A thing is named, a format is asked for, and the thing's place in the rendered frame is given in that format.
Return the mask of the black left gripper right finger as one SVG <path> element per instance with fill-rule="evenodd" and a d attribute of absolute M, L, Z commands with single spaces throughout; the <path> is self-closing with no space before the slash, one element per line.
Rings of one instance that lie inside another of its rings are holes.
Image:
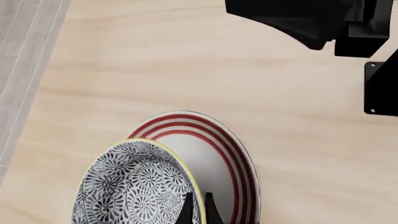
<path fill-rule="evenodd" d="M 223 224 L 211 192 L 205 194 L 205 208 L 206 224 Z"/>

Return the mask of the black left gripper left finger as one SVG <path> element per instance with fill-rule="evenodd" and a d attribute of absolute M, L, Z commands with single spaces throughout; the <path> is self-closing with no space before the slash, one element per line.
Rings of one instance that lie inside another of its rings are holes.
<path fill-rule="evenodd" d="M 177 218 L 176 224 L 193 224 L 193 194 L 188 192 L 185 196 L 185 201 L 180 214 Z"/>

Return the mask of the white plate with red rings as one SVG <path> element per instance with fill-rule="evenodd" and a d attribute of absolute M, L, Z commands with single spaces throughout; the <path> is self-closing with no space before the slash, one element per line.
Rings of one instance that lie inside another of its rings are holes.
<path fill-rule="evenodd" d="M 138 124 L 127 138 L 157 141 L 192 172 L 201 192 L 213 194 L 224 224 L 259 224 L 261 195 L 254 164 L 223 124 L 194 111 L 168 111 Z"/>

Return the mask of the black bracket with screw holes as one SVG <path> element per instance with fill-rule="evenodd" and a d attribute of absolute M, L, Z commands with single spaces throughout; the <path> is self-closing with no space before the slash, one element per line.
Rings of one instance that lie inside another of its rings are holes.
<path fill-rule="evenodd" d="M 384 62 L 365 63 L 364 112 L 398 117 L 398 49 Z"/>

